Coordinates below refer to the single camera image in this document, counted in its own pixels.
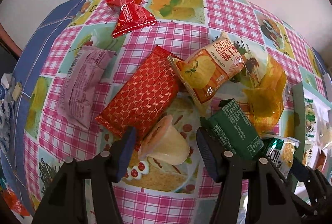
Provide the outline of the small cream eraser block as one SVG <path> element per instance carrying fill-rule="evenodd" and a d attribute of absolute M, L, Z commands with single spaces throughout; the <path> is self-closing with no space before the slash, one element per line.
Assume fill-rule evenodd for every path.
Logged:
<path fill-rule="evenodd" d="M 12 91 L 12 98 L 13 101 L 16 102 L 21 95 L 22 92 L 22 84 L 20 82 L 17 82 L 13 91 Z"/>

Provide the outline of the green round biscuit packet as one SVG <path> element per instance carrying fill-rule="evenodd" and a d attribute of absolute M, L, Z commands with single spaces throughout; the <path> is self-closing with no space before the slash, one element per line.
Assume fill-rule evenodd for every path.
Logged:
<path fill-rule="evenodd" d="M 317 134 L 317 109 L 313 99 L 304 99 L 306 116 L 306 136 L 313 139 Z"/>

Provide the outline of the pink snack packet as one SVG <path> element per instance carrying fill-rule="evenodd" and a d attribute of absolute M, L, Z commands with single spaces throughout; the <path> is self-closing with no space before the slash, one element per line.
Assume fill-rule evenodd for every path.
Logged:
<path fill-rule="evenodd" d="M 88 130 L 92 118 L 95 89 L 115 52 L 83 46 L 74 58 L 60 89 L 58 114 Z"/>

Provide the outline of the colourful clutter on floor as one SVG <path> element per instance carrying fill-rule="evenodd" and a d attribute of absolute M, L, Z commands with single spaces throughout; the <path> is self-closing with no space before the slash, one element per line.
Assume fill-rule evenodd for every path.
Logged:
<path fill-rule="evenodd" d="M 21 201 L 18 200 L 16 194 L 4 183 L 1 183 L 1 194 L 12 211 L 22 216 L 30 216 L 30 213 L 22 205 Z"/>

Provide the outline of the cream jelly cup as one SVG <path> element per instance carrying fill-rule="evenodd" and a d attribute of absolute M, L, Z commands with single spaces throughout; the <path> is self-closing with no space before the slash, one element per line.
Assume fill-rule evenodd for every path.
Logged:
<path fill-rule="evenodd" d="M 144 138 L 138 150 L 138 158 L 152 157 L 170 165 L 182 164 L 190 153 L 186 139 L 172 124 L 171 114 L 164 116 Z"/>

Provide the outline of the blue striped cloth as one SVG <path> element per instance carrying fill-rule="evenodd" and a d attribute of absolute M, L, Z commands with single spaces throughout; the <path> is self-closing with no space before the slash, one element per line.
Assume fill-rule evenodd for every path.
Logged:
<path fill-rule="evenodd" d="M 30 105 L 30 94 L 54 40 L 69 25 L 86 0 L 69 0 L 51 11 L 29 39 L 13 70 L 13 77 L 22 84 L 22 93 L 14 104 L 10 147 L 1 153 L 1 166 L 9 186 L 30 215 L 34 215 L 24 168 L 24 127 Z"/>

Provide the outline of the green snack packet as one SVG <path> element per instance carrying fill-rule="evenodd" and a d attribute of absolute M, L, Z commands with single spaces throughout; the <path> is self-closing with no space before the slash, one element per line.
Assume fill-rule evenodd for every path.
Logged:
<path fill-rule="evenodd" d="M 245 160 L 253 160 L 263 148 L 263 141 L 235 99 L 222 100 L 219 110 L 200 119 L 212 139 Z"/>

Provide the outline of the white teal tray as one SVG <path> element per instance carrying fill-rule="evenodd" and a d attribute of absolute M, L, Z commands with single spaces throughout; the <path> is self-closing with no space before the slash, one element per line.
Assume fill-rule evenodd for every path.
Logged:
<path fill-rule="evenodd" d="M 306 136 L 306 116 L 304 99 L 313 99 L 316 107 L 320 106 L 325 111 L 325 120 L 331 124 L 331 102 L 327 100 L 316 89 L 301 81 L 292 88 L 294 103 L 294 133 L 295 138 L 300 141 L 294 157 L 298 158 L 303 165 L 315 169 L 316 158 L 321 150 L 316 144 L 317 134 L 313 139 Z M 331 182 L 331 148 L 327 149 L 327 158 L 323 170 L 320 171 Z"/>

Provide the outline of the pink checkered fruit tablecloth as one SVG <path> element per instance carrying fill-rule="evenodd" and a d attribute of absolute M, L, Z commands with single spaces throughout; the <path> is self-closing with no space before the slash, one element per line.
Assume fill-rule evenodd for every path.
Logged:
<path fill-rule="evenodd" d="M 226 33 L 243 58 L 242 70 L 206 105 L 234 98 L 261 131 L 288 136 L 294 102 L 284 94 L 278 122 L 250 112 L 247 90 L 278 63 L 287 86 L 299 82 L 326 95 L 314 50 L 286 22 L 246 0 L 86 0 L 73 20 L 55 28 L 26 82 L 30 107 L 24 129 L 25 175 L 36 211 L 65 158 L 92 159 L 137 130 L 137 145 L 164 116 L 190 147 L 170 165 L 131 155 L 114 192 L 125 223 L 208 223 L 219 185 L 207 175 L 196 146 L 200 113 L 167 56 L 185 60 Z"/>

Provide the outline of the red gold patterned packet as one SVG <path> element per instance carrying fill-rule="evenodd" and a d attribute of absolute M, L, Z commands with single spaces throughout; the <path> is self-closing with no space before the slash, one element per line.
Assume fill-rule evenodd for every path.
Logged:
<path fill-rule="evenodd" d="M 136 128 L 135 150 L 171 105 L 181 82 L 171 67 L 172 53 L 156 46 L 132 77 L 95 120 L 122 138 L 128 127 Z"/>

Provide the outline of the yellow transparent snack packet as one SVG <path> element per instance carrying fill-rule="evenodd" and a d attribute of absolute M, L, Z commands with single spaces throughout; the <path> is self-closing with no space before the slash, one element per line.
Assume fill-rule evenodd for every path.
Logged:
<path fill-rule="evenodd" d="M 259 136 L 268 133 L 278 124 L 289 98 L 286 73 L 280 63 L 268 55 L 267 70 L 253 89 L 244 89 L 252 124 Z"/>

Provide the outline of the dark red snack packet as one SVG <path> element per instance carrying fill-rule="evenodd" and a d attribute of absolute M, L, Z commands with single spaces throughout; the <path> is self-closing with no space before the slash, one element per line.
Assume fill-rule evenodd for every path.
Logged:
<path fill-rule="evenodd" d="M 326 158 L 327 150 L 320 150 L 316 158 L 315 169 L 322 171 L 326 162 Z"/>

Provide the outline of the red twisted candy packet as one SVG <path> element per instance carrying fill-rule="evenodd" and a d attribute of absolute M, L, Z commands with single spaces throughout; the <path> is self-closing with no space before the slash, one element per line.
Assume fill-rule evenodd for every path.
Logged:
<path fill-rule="evenodd" d="M 113 38 L 155 25 L 157 22 L 155 16 L 141 5 L 142 2 L 143 0 L 105 0 L 113 11 L 119 13 L 112 32 Z"/>

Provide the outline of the crumpled blue white wrapper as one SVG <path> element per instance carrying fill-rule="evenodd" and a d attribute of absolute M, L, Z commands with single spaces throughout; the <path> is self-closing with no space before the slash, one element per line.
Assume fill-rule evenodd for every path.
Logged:
<path fill-rule="evenodd" d="M 1 151 L 7 154 L 11 141 L 11 123 L 14 116 L 12 93 L 16 80 L 11 73 L 4 73 L 1 78 Z"/>

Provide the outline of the white green cracker packet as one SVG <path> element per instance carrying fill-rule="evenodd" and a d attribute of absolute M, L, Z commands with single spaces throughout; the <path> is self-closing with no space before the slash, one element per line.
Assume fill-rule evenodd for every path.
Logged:
<path fill-rule="evenodd" d="M 273 134 L 262 137 L 264 147 L 262 154 L 270 159 L 286 179 L 293 165 L 294 154 L 300 145 L 295 138 L 284 138 Z"/>

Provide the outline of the clear bread packet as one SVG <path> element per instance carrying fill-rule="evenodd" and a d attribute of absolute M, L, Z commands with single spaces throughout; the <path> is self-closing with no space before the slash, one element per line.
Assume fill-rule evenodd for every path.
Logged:
<path fill-rule="evenodd" d="M 320 149 L 331 148 L 331 124 L 328 120 L 325 120 L 325 111 L 320 107 L 316 107 L 317 110 L 317 138 L 316 144 Z"/>

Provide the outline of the orange potato chip packet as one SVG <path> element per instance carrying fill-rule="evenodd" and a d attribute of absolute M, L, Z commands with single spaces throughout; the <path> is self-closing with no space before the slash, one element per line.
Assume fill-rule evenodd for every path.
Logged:
<path fill-rule="evenodd" d="M 218 89 L 244 68 L 244 60 L 226 32 L 182 61 L 168 56 L 171 67 L 193 99 L 200 115 L 206 117 Z"/>

